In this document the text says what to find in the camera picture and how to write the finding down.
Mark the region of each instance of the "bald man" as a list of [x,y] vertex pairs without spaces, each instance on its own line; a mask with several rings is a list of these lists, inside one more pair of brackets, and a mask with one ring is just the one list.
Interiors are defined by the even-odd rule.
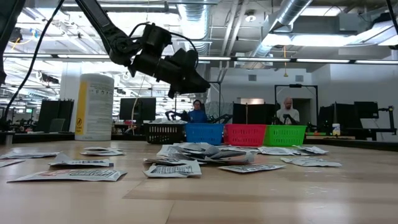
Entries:
[[287,97],[284,101],[285,108],[276,111],[276,117],[282,124],[299,124],[300,114],[298,110],[293,109],[293,100]]

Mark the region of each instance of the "black basket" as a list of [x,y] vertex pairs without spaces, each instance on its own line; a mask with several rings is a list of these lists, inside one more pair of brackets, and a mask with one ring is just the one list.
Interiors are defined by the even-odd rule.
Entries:
[[180,143],[185,124],[145,124],[145,135],[150,144]]

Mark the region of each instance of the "white shirt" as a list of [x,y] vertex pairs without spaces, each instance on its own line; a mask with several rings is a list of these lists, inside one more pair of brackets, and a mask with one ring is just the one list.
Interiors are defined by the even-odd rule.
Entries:
[[[287,110],[287,109],[283,108],[283,109],[276,111],[276,117],[282,123],[285,121],[284,114],[289,114],[297,122],[300,121],[300,114],[299,114],[299,111],[296,109],[291,108],[290,110]],[[285,124],[292,124],[292,121],[287,118]]]

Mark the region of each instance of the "green basket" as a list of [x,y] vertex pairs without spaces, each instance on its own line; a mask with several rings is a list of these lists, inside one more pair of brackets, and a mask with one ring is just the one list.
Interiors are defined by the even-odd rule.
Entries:
[[306,126],[267,125],[265,146],[301,146],[304,141]]

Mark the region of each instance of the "blue shirt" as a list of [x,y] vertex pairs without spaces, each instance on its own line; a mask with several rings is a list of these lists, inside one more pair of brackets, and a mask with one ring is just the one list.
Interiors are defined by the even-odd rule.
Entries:
[[207,115],[203,110],[193,110],[188,112],[191,123],[207,123]]

